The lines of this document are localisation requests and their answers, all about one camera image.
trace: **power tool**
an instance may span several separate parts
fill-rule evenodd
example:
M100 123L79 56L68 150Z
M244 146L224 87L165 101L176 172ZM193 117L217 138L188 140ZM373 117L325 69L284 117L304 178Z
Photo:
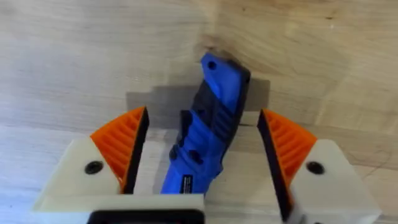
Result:
M72 141L37 199L42 223L205 223L204 196L242 117L251 74L205 54L204 80L178 137L158 195L134 195L149 115L122 114L90 137ZM339 147L262 109L260 130L284 223L372 223L380 209Z

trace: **sticker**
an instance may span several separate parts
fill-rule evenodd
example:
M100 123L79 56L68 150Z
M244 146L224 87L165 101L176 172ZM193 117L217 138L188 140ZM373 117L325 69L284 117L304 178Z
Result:
M183 175L180 194L192 194L192 187L193 187L193 176Z

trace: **blue power tool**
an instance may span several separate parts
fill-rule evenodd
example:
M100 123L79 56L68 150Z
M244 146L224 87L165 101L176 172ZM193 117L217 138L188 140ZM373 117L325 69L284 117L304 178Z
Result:
M223 170L222 160L242 117L250 71L209 53L201 64L204 81L191 109L180 112L162 194L205 194Z

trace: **wood grain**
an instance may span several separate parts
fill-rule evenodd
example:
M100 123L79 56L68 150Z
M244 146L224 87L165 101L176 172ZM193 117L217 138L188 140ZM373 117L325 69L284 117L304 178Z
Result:
M336 141L398 223L398 2L394 0L0 0L0 222L29 208L71 139L135 106L151 129L139 171L159 191L199 59L252 71L243 123L206 197L209 223L279 223L263 106Z

